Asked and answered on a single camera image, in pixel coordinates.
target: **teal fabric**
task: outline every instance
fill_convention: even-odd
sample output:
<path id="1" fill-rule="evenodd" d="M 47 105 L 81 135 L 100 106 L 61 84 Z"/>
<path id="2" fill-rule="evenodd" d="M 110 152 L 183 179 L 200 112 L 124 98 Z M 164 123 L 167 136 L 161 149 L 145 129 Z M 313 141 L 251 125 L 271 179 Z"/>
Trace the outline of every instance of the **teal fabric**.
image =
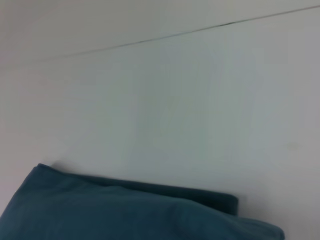
<path id="1" fill-rule="evenodd" d="M 0 240 L 283 240 L 277 226 L 195 201 L 35 167 L 0 217 Z"/>
<path id="2" fill-rule="evenodd" d="M 143 183 L 136 181 L 118 180 L 105 177 L 97 176 L 86 176 L 78 174 L 68 174 L 70 176 L 80 178 L 83 181 L 92 183 L 99 186 L 110 187 L 120 186 L 126 189 L 141 191 L 151 194 L 159 194 L 168 197 L 182 198 L 195 201 L 199 204 L 205 205 L 209 208 L 216 209 L 226 214 L 237 215 L 238 203 L 237 197 L 214 191 L 205 191 L 199 189 L 177 187 L 177 186 L 166 186 L 159 184 Z"/>

